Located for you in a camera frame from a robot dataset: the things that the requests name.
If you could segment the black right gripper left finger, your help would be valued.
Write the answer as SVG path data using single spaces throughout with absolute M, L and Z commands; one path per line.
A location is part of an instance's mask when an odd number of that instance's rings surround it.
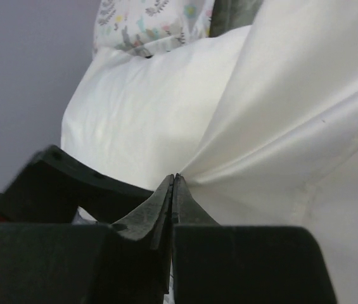
M 172 186 L 113 224 L 0 223 L 0 303 L 162 303 Z

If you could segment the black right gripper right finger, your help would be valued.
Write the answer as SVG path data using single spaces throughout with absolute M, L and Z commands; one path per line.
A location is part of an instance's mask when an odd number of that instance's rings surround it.
M 303 227 L 220 225 L 176 175 L 172 195 L 176 303 L 336 303 L 322 251 Z

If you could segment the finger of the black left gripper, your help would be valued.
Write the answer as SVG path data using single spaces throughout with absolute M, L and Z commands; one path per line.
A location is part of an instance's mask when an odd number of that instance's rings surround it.
M 113 223 L 152 191 L 103 175 L 59 147 L 36 153 L 0 192 L 0 222 L 71 223 L 78 208 Z

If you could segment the white pillow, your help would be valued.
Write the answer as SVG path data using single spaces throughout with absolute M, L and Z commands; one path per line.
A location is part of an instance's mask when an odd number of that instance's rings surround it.
M 63 115 L 61 148 L 109 177 L 154 190 L 194 177 L 200 151 L 230 155 L 242 140 L 222 97 L 251 26 L 152 59 L 101 47 Z

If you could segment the cream satin pillowcase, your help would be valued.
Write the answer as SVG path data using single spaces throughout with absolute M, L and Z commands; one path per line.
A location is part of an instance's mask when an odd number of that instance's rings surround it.
M 310 230 L 358 303 L 358 1 L 265 1 L 182 173 L 221 224 Z

